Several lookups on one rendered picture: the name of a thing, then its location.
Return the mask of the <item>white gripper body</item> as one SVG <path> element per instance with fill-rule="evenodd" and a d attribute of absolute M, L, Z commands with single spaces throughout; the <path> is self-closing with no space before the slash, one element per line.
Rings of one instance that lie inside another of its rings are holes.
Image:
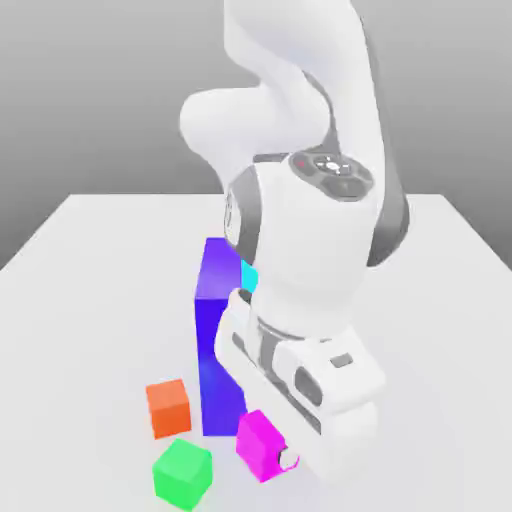
<path fill-rule="evenodd" d="M 318 477 L 346 479 L 365 465 L 378 426 L 379 365 L 339 306 L 236 289 L 215 355 Z"/>

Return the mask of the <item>small magenta cube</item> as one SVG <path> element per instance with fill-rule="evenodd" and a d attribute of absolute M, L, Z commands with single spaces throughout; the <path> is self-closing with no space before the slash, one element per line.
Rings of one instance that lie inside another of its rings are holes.
<path fill-rule="evenodd" d="M 260 483 L 292 470 L 279 466 L 279 453 L 283 448 L 289 448 L 285 438 L 261 410 L 240 418 L 236 453 Z"/>

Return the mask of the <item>small cyan cube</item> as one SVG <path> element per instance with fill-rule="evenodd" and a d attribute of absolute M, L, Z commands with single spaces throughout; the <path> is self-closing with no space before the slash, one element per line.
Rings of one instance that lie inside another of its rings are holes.
<path fill-rule="evenodd" d="M 258 272 L 245 260 L 241 261 L 241 287 L 253 293 L 258 284 Z"/>

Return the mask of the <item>small orange cube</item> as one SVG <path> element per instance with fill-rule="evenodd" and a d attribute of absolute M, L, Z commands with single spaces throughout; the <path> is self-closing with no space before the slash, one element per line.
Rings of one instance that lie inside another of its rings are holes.
<path fill-rule="evenodd" d="M 146 396 L 155 439 L 191 430 L 190 402 L 182 379 L 150 384 Z"/>

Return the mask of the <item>small green cube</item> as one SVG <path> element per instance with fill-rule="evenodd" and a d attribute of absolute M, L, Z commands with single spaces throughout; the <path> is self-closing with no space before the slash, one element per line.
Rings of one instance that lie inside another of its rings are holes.
<path fill-rule="evenodd" d="M 212 453 L 176 439 L 153 464 L 152 476 L 157 497 L 191 512 L 213 482 Z"/>

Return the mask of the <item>large blue box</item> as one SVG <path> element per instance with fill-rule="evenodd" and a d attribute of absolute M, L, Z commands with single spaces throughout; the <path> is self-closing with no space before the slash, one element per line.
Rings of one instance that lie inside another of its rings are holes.
<path fill-rule="evenodd" d="M 241 285 L 241 262 L 225 239 L 205 240 L 195 297 L 195 326 L 202 430 L 205 436 L 234 436 L 246 413 L 243 392 L 214 353 L 215 337 L 231 291 Z"/>

